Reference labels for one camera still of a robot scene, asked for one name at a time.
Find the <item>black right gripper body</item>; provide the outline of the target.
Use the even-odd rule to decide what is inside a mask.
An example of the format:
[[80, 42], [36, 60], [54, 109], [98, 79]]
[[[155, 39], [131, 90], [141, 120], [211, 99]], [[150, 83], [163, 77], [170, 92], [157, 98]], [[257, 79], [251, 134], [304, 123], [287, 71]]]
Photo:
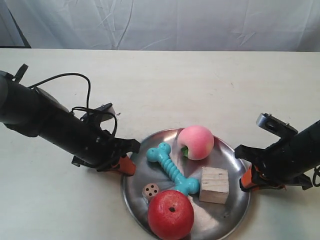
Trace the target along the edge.
[[260, 187], [282, 189], [284, 186], [299, 186], [303, 190], [313, 187], [305, 172], [313, 168], [313, 151], [301, 147], [264, 149], [265, 161], [254, 165], [260, 174]]

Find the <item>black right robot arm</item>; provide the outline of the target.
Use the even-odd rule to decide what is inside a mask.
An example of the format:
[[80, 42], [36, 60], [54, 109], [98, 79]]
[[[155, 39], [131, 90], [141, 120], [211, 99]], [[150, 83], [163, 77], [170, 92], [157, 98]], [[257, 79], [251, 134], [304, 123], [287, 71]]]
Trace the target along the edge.
[[239, 179], [241, 190], [312, 188], [315, 182], [305, 173], [320, 164], [320, 123], [317, 121], [298, 132], [289, 124], [267, 116], [259, 127], [280, 139], [266, 148], [245, 145], [235, 148], [237, 159], [251, 163]]

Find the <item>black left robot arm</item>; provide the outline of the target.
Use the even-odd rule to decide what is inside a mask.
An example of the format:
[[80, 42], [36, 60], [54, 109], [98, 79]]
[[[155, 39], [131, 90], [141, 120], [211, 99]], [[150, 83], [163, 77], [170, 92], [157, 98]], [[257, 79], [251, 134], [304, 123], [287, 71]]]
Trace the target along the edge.
[[0, 121], [26, 137], [41, 137], [73, 155], [71, 163], [98, 172], [117, 171], [134, 175], [136, 166], [128, 153], [138, 153], [136, 139], [116, 137], [116, 130], [103, 130], [101, 123], [115, 119], [112, 103], [96, 109], [68, 110], [38, 86], [20, 84], [24, 74], [0, 73]]

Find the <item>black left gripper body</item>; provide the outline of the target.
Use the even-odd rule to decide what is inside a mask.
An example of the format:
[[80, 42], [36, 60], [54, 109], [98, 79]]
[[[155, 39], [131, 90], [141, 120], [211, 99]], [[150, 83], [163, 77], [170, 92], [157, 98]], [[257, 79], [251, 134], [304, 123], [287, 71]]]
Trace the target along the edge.
[[107, 130], [87, 132], [72, 142], [71, 163], [105, 172], [118, 169], [120, 158], [125, 155], [125, 140], [112, 136]]

